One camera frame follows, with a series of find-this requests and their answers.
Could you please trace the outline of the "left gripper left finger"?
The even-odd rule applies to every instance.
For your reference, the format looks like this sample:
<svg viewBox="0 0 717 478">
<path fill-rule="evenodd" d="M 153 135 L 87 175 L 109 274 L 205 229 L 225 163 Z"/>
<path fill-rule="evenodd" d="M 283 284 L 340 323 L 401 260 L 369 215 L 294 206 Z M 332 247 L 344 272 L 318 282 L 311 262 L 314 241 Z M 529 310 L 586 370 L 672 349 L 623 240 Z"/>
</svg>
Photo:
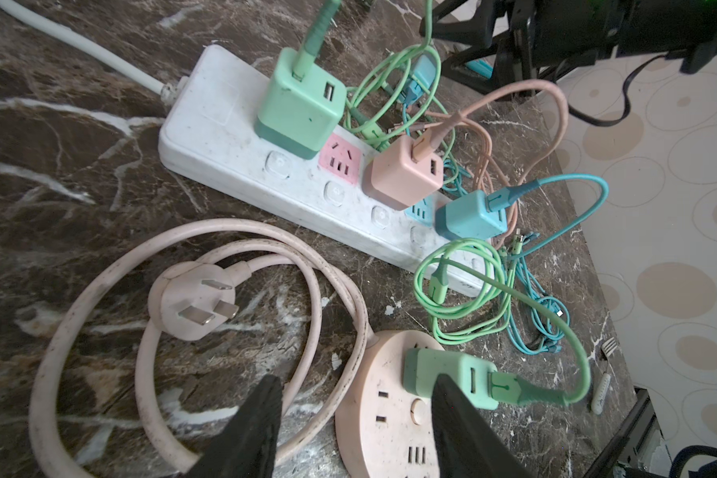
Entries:
<svg viewBox="0 0 717 478">
<path fill-rule="evenodd" d="M 271 477 L 282 417 L 280 378 L 267 374 L 183 477 Z"/>
</svg>

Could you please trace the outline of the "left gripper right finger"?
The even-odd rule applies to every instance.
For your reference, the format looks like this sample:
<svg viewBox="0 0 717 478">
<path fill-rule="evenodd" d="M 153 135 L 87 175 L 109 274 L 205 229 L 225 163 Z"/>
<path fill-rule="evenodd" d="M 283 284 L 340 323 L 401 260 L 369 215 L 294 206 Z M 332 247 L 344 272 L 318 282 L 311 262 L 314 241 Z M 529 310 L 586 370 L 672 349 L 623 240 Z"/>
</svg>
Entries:
<svg viewBox="0 0 717 478">
<path fill-rule="evenodd" d="M 431 412 L 442 477 L 530 475 L 447 374 L 436 379 Z"/>
</svg>

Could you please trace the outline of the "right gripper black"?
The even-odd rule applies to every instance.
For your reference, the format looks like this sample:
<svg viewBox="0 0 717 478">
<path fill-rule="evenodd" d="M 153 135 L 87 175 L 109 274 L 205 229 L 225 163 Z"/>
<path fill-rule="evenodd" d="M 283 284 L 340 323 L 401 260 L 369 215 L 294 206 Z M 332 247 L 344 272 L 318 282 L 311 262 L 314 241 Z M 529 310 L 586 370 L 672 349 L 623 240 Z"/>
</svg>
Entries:
<svg viewBox="0 0 717 478">
<path fill-rule="evenodd" d="M 470 16 L 446 21 L 467 1 L 437 3 L 421 36 L 471 46 L 451 55 L 441 75 L 486 95 L 542 68 L 591 66 L 613 50 L 619 1 L 475 1 Z M 501 44 L 501 53 L 497 47 Z"/>
</svg>

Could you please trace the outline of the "green charger plug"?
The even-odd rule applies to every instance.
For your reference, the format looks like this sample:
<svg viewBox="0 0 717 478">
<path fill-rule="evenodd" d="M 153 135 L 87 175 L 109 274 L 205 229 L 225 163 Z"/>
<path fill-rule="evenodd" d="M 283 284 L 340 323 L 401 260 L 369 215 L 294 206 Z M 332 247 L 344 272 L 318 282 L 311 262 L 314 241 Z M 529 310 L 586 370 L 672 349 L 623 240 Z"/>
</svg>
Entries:
<svg viewBox="0 0 717 478">
<path fill-rule="evenodd" d="M 301 159 L 313 159 L 342 119 L 347 87 L 314 65 L 304 79 L 293 76 L 297 51 L 280 52 L 254 131 Z"/>
<path fill-rule="evenodd" d="M 494 410 L 499 404 L 527 406 L 547 402 L 566 406 L 564 393 L 534 386 L 507 372 L 498 372 L 495 364 L 465 353 L 412 348 L 404 355 L 402 383 L 410 394 L 432 398 L 439 376 L 449 376 L 473 406 Z"/>
</svg>

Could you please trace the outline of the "teal charger plug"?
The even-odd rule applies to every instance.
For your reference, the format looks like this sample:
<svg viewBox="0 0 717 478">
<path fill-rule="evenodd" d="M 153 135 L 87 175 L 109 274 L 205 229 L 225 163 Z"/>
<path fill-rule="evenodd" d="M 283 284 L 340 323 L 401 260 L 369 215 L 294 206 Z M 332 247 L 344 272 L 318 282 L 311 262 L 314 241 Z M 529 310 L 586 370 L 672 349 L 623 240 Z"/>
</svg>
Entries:
<svg viewBox="0 0 717 478">
<path fill-rule="evenodd" d="M 404 82 L 400 101 L 404 107 L 416 103 L 430 91 L 436 74 L 436 65 L 428 54 L 418 57 L 412 65 L 411 72 Z"/>
<path fill-rule="evenodd" d="M 448 240 L 474 238 L 490 240 L 507 232 L 505 210 L 487 208 L 486 194 L 474 191 L 444 204 L 435 211 L 434 228 Z"/>
</svg>

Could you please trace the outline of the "pink charger plug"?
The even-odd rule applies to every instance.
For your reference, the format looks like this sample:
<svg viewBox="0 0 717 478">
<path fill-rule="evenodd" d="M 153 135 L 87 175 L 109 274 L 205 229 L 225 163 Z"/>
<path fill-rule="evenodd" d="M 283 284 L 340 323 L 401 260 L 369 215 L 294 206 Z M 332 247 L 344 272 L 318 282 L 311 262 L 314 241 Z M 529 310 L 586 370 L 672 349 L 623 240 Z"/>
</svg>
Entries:
<svg viewBox="0 0 717 478">
<path fill-rule="evenodd" d="M 364 169 L 362 192 L 393 210 L 404 210 L 435 193 L 443 183 L 443 160 L 429 140 L 403 135 Z"/>
</svg>

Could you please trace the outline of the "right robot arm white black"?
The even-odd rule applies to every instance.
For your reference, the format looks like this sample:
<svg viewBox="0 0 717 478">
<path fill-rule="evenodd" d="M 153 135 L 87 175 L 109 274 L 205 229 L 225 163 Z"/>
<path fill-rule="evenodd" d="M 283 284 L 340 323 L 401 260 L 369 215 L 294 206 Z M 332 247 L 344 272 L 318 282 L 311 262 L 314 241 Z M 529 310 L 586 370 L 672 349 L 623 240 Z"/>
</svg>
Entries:
<svg viewBox="0 0 717 478">
<path fill-rule="evenodd" d="M 482 1 L 471 18 L 445 22 L 460 5 L 435 6 L 419 33 L 463 45 L 442 74 L 482 95 L 599 60 L 652 54 L 692 75 L 717 56 L 717 1 Z"/>
</svg>

